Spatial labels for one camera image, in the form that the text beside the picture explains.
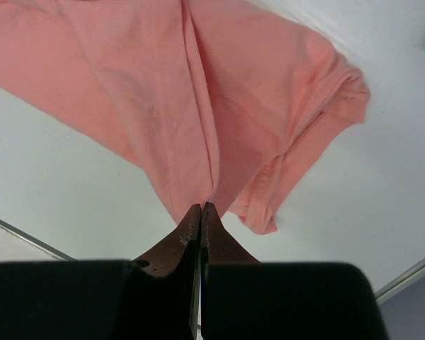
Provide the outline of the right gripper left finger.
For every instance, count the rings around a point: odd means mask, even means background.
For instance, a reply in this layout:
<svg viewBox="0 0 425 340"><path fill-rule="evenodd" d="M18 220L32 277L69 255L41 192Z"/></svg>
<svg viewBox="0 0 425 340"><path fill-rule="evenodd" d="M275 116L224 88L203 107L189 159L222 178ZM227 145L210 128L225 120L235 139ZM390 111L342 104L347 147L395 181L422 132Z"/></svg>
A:
<svg viewBox="0 0 425 340"><path fill-rule="evenodd" d="M0 339L195 339L201 206L134 260L0 263Z"/></svg>

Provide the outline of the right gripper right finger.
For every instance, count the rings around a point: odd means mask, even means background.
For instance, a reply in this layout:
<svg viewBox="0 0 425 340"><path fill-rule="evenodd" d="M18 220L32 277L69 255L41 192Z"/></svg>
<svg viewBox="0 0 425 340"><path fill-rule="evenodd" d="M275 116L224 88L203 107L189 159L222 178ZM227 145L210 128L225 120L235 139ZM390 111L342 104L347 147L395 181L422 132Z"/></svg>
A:
<svg viewBox="0 0 425 340"><path fill-rule="evenodd" d="M388 339L363 272L337 262L262 263L223 226L201 217L204 339Z"/></svg>

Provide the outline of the pink t-shirt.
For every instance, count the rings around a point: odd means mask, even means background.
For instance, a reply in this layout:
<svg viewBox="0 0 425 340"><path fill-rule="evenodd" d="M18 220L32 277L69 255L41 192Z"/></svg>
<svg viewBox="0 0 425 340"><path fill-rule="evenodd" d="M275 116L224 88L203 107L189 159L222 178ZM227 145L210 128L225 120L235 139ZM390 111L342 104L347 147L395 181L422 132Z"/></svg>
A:
<svg viewBox="0 0 425 340"><path fill-rule="evenodd" d="M211 202L257 234L370 98L248 1L0 1L0 87L142 168L175 221Z"/></svg>

